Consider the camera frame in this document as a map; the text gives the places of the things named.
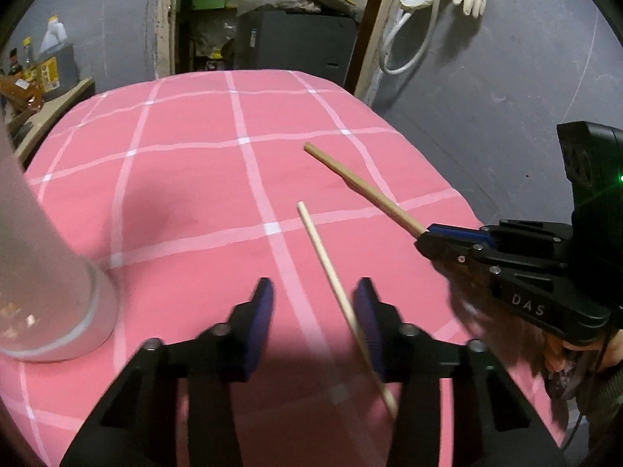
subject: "bolt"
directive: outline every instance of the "bolt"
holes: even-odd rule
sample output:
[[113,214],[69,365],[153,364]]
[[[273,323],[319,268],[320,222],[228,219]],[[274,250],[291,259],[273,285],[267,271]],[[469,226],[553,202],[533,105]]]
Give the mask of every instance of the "bolt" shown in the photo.
[[399,332],[405,337],[415,337],[420,329],[412,323],[403,323],[400,325]]
[[479,341],[478,339],[473,339],[472,341],[469,341],[467,343],[467,347],[470,351],[474,353],[484,353],[488,349],[487,345],[484,342]]
[[155,337],[153,337],[152,339],[147,339],[143,343],[143,349],[146,349],[147,351],[155,351],[160,346],[162,346],[162,341],[160,339],[155,338]]
[[225,337],[225,335],[229,335],[231,331],[232,327],[230,327],[228,323],[217,323],[210,329],[210,332],[215,337]]

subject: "wooden stick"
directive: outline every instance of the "wooden stick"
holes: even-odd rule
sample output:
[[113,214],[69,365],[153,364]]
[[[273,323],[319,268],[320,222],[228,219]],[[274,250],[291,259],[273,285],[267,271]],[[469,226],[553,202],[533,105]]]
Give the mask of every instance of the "wooden stick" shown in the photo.
[[301,221],[303,221],[303,225],[307,230],[307,234],[310,236],[311,244],[316,250],[316,254],[319,257],[320,265],[325,271],[327,279],[329,279],[329,284],[331,285],[331,289],[333,290],[333,294],[338,301],[342,314],[344,315],[345,320],[347,320],[348,326],[353,332],[353,336],[357,345],[359,346],[359,350],[366,361],[366,364],[372,373],[376,384],[381,391],[381,397],[385,406],[387,407],[387,411],[389,412],[392,419],[396,419],[396,415],[398,414],[398,405],[396,404],[396,399],[392,392],[385,386],[385,384],[378,378],[375,371],[372,369],[372,363],[370,362],[370,356],[368,354],[368,346],[366,345],[366,341],[363,339],[363,335],[361,333],[361,327],[359,327],[359,322],[357,321],[357,317],[355,316],[353,306],[351,305],[350,300],[348,300],[347,293],[340,282],[340,279],[333,267],[333,263],[331,263],[331,259],[329,259],[329,255],[326,252],[326,249],[320,239],[320,235],[316,230],[316,226],[313,224],[311,220],[311,216],[307,207],[303,202],[299,202],[297,204],[298,214],[301,217]]
[[383,193],[348,170],[344,165],[331,158],[328,154],[320,151],[319,148],[309,142],[305,144],[304,149],[305,152],[311,154],[315,159],[324,163],[329,169],[344,179],[344,182],[346,182],[351,190],[368,199],[373,205],[381,209],[387,216],[407,230],[413,237],[418,238],[426,231],[426,228],[406,212],[406,210],[401,209],[400,206],[392,202]]

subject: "pink tablecloth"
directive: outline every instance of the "pink tablecloth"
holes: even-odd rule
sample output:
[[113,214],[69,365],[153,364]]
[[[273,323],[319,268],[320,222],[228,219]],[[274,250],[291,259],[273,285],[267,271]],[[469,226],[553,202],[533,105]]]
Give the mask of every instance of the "pink tablecloth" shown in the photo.
[[[306,155],[307,140],[425,225],[479,225],[403,136],[344,90],[306,74],[167,77],[95,96],[54,128],[27,178],[71,246],[110,269],[123,310],[108,342],[78,360],[0,359],[0,396],[48,465],[58,465],[145,339],[196,336],[247,300],[261,276],[276,288],[268,348],[253,379],[234,387],[245,465],[384,465],[391,423],[296,203],[306,201],[347,290],[370,276],[406,321],[456,343],[481,335],[481,313],[466,309],[476,330],[467,332],[446,280],[408,234]],[[496,314],[484,322],[504,339],[494,350],[560,438],[536,368],[538,335]],[[448,388],[442,467],[451,464]]]

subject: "floor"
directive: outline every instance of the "floor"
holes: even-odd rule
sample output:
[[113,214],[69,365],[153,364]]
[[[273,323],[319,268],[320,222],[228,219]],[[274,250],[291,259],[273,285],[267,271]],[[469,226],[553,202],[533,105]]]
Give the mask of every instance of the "floor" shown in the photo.
[[4,71],[25,37],[37,54],[51,15],[74,42],[81,78],[94,77],[99,93],[154,79],[155,0],[36,0],[2,52]]
[[[623,127],[623,49],[591,0],[488,0],[484,18],[446,1],[417,71],[381,82],[373,109],[403,133],[484,223],[569,221],[556,124]],[[397,37],[390,66],[415,53],[430,12]],[[586,453],[586,423],[567,450]]]

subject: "black cable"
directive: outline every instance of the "black cable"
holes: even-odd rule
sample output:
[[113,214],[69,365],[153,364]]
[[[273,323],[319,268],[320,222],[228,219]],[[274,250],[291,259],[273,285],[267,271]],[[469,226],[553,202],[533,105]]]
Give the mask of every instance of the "black cable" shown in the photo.
[[[604,343],[601,346],[601,349],[599,351],[599,356],[597,357],[597,364],[595,365],[595,371],[591,374],[591,378],[588,381],[588,392],[587,392],[587,401],[586,401],[586,406],[588,407],[588,409],[591,408],[591,403],[593,400],[593,388],[595,385],[595,378],[597,377],[597,370],[601,366],[601,362],[604,361],[605,351],[608,349],[608,345],[610,344],[610,340],[612,339],[614,332],[615,330],[612,327],[610,327],[608,331],[606,332]],[[580,413],[579,416],[577,417],[577,421],[575,422],[575,425],[573,426],[573,430],[571,431],[571,434],[569,434],[569,438],[565,441],[565,444],[561,446],[561,449],[563,451],[566,451],[567,448],[569,447],[569,444],[571,444],[571,441],[575,437],[575,432],[577,432],[577,429],[580,428],[580,424],[582,423],[583,418],[584,418],[584,415]]]

